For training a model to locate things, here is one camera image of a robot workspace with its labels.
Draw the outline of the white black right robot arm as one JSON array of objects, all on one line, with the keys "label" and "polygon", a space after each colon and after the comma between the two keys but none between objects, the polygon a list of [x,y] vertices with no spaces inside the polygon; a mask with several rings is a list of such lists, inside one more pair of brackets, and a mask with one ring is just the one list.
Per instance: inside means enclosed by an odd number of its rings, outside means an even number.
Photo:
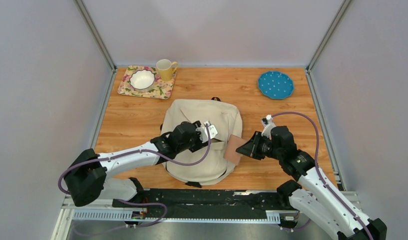
[{"label": "white black right robot arm", "polygon": [[278,160],[292,176],[277,188],[277,203],[282,209],[294,208],[305,214],[334,240],[384,240],[387,226],[371,219],[352,204],[326,177],[315,160],[297,148],[286,126],[271,129],[271,137],[257,131],[236,152],[262,160]]}]

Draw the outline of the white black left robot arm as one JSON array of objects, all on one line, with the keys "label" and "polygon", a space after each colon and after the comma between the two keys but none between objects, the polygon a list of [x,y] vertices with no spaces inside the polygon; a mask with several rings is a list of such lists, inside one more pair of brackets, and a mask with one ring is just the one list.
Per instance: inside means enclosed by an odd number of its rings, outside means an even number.
[{"label": "white black left robot arm", "polygon": [[163,133],[140,146],[107,153],[86,149],[61,174],[57,186],[61,192],[71,196],[76,207],[89,205],[98,199],[121,198],[137,208],[145,199],[139,185],[132,180],[115,179],[115,175],[165,162],[183,166],[184,163],[175,160],[180,153],[205,149],[203,157],[191,163],[197,165],[209,154],[211,141],[217,134],[216,127],[209,121],[184,121],[173,131]]}]

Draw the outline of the brown small notebook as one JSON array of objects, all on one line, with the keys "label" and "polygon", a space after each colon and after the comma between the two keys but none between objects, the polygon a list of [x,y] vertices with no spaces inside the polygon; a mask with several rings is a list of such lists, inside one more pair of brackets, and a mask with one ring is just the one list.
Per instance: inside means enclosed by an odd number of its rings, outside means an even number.
[{"label": "brown small notebook", "polygon": [[223,158],[228,162],[238,166],[243,155],[241,153],[238,153],[236,150],[237,148],[244,145],[246,142],[247,140],[238,137],[234,134],[231,134],[227,141]]}]

